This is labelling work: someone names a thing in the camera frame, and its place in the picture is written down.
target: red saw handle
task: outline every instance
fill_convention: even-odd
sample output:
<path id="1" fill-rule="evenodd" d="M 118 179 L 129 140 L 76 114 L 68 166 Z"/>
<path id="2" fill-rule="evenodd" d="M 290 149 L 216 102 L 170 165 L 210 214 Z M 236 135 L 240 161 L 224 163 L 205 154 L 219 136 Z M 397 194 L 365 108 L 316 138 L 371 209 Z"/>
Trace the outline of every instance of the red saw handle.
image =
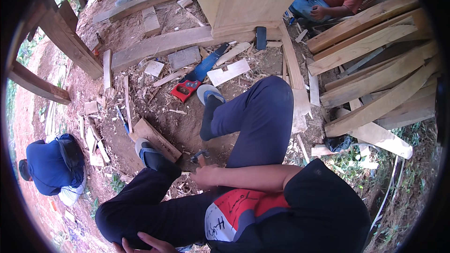
<path id="1" fill-rule="evenodd" d="M 170 93 L 180 99 L 183 103 L 192 95 L 195 90 L 201 85 L 202 83 L 200 81 L 184 81 L 183 83 L 178 83 Z M 189 93 L 185 94 L 180 91 L 178 91 L 178 88 L 183 87 L 184 89 L 188 90 Z"/>

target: blue shirt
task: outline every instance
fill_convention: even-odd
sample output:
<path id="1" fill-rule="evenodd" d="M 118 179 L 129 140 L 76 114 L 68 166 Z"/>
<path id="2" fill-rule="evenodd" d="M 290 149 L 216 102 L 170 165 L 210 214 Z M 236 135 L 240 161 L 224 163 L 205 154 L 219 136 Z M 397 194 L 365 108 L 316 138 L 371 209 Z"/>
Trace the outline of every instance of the blue shirt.
<path id="1" fill-rule="evenodd" d="M 28 172 L 33 178 L 37 190 L 44 195 L 57 195 L 60 188 L 76 184 L 59 151 L 56 140 L 46 144 L 38 140 L 26 147 Z"/>

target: hammer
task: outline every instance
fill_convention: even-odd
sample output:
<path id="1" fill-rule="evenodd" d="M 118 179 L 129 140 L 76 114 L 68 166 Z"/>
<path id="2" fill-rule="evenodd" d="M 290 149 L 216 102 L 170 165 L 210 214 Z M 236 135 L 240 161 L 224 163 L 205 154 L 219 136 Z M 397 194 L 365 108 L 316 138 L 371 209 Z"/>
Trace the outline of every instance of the hammer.
<path id="1" fill-rule="evenodd" d="M 209 157 L 209 152 L 207 149 L 202 149 L 194 156 L 191 157 L 192 163 L 198 163 L 200 167 L 206 166 L 205 157 Z"/>

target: stack of lumber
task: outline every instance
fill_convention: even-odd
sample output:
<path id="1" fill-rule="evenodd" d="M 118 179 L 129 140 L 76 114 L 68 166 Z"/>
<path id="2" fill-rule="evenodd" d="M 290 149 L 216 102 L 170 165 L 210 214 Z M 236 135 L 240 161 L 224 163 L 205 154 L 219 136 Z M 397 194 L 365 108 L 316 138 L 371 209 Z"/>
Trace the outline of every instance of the stack of lumber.
<path id="1" fill-rule="evenodd" d="M 341 71 L 340 79 L 325 84 L 322 106 L 350 103 L 352 109 L 337 111 L 325 125 L 327 137 L 349 134 L 410 157 L 410 146 L 387 129 L 434 117 L 441 66 L 418 0 L 381 2 L 308 40 L 308 48 L 315 54 L 308 63 L 312 76 Z"/>

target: navy blue pants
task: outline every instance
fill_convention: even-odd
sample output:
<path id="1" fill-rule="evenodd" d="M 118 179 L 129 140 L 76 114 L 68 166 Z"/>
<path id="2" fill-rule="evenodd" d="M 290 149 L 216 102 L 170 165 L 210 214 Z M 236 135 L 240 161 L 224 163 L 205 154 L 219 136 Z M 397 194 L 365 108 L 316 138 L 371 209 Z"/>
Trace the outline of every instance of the navy blue pants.
<path id="1" fill-rule="evenodd" d="M 220 137 L 240 131 L 227 167 L 281 164 L 291 135 L 293 106 L 289 85 L 270 76 L 217 107 L 211 123 L 213 134 Z M 100 232 L 118 244 L 125 237 L 135 249 L 151 249 L 138 238 L 138 231 L 175 247 L 203 242 L 206 209 L 220 193 L 207 191 L 160 202 L 175 179 L 144 168 L 98 208 L 95 221 Z"/>

